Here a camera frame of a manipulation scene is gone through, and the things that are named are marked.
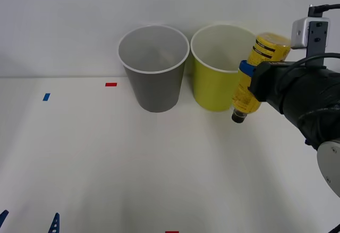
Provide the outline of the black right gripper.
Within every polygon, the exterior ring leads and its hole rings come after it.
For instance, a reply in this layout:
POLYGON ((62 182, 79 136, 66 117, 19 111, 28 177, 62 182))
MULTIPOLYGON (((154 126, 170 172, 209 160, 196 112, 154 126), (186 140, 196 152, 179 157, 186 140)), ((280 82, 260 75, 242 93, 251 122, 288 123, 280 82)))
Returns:
POLYGON ((296 110, 294 77, 288 74, 294 69, 293 62, 262 62, 257 67, 242 60, 239 70, 251 77, 249 91, 260 102, 266 102, 276 110, 296 110))

